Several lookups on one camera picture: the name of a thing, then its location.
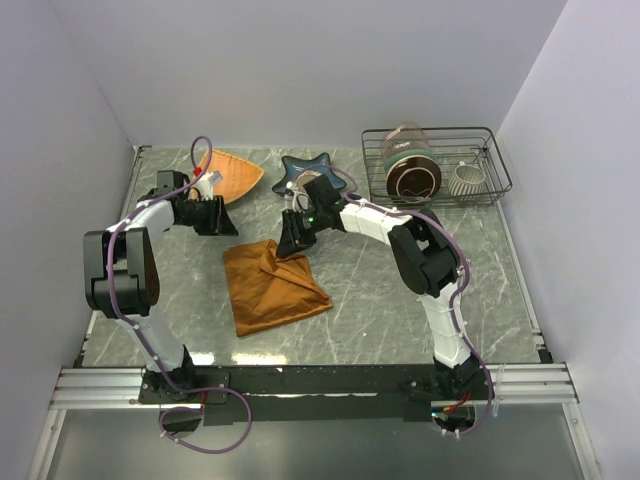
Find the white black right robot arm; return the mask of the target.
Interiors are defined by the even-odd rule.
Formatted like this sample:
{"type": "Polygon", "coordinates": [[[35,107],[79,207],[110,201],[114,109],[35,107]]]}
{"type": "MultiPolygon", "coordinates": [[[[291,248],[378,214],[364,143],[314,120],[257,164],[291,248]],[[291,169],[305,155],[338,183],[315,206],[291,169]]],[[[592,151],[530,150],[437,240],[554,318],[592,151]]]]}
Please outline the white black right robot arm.
{"type": "Polygon", "coordinates": [[[342,195],[324,175],[307,182],[307,203],[285,195],[276,255],[289,258],[311,248],[324,230],[361,234],[390,247],[401,280],[418,295],[434,341],[440,392],[457,399],[472,388],[478,359],[469,346],[460,299],[468,265],[432,212],[402,212],[361,197],[342,195]]]}

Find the orange cloth napkin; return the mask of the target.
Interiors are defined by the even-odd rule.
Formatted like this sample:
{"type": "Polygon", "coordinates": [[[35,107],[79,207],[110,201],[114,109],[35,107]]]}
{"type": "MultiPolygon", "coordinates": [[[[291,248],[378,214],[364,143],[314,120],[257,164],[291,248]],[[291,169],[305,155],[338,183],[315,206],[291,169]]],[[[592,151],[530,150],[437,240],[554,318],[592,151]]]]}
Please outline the orange cloth napkin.
{"type": "Polygon", "coordinates": [[[239,338],[287,325],[333,308],[314,280],[307,258],[276,256],[269,239],[234,246],[223,254],[229,296],[239,338]]]}

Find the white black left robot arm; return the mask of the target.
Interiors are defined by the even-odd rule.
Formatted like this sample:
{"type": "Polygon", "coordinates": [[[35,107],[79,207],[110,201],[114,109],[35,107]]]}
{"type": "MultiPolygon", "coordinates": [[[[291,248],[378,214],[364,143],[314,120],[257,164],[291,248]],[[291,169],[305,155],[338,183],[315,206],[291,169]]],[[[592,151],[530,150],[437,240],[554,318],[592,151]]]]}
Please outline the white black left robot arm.
{"type": "Polygon", "coordinates": [[[156,187],[142,196],[119,223],[83,237],[85,297],[89,307],[122,326],[145,358],[143,385],[185,402],[199,393],[191,356],[171,332],[160,309],[160,280],[153,242],[173,226],[200,236],[236,236],[217,172],[197,169],[196,177],[164,170],[156,187]]]}

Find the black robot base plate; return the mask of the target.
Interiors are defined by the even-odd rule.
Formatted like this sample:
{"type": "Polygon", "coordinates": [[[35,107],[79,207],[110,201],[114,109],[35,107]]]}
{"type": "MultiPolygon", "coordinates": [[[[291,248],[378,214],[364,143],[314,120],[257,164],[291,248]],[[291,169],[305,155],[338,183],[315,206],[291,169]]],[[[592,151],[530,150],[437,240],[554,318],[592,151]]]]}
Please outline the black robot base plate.
{"type": "Polygon", "coordinates": [[[207,426],[246,419],[428,422],[437,404],[485,401],[493,391],[476,365],[196,366],[190,375],[180,391],[158,374],[144,375],[139,402],[202,407],[207,426]]]}

